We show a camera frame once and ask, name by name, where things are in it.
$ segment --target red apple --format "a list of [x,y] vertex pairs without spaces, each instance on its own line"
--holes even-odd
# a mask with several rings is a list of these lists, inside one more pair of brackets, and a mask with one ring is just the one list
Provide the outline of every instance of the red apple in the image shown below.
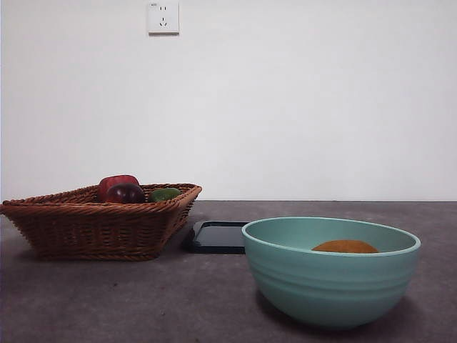
[[140,204],[144,202],[143,189],[138,184],[115,184],[106,193],[106,202],[120,204]]
[[100,181],[99,189],[97,191],[97,198],[100,202],[106,201],[106,193],[108,189],[115,184],[137,184],[138,186],[140,183],[131,175],[116,175],[113,177],[105,177]]

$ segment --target electrical outlet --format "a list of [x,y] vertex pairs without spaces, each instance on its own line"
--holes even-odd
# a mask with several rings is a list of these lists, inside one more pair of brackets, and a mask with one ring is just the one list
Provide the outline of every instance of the electrical outlet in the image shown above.
[[154,1],[148,4],[149,34],[179,34],[179,2]]

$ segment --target concrete floor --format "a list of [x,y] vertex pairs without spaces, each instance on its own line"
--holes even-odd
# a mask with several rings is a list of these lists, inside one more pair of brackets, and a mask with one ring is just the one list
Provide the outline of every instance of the concrete floor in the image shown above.
[[[201,220],[293,215],[360,219],[422,241],[405,297],[378,321],[324,332],[293,321],[257,290],[244,255],[190,254]],[[41,262],[1,219],[1,341],[457,342],[456,202],[196,202],[188,224],[148,262]]]

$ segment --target bowl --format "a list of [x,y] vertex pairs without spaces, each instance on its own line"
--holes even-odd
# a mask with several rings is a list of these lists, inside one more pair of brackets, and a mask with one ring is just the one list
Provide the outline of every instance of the bowl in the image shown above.
[[[421,241],[394,227],[321,217],[262,219],[242,229],[261,293],[300,322],[350,329],[392,309],[413,276]],[[359,239],[379,253],[318,252],[334,239]]]

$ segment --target brown basket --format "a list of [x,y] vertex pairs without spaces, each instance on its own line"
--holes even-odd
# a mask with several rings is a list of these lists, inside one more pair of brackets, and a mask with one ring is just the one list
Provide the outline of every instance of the brown basket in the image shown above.
[[186,223],[201,192],[194,184],[142,185],[146,197],[157,188],[175,187],[172,200],[143,204],[96,202],[98,186],[3,202],[6,215],[41,259],[144,261],[160,255],[165,243]]

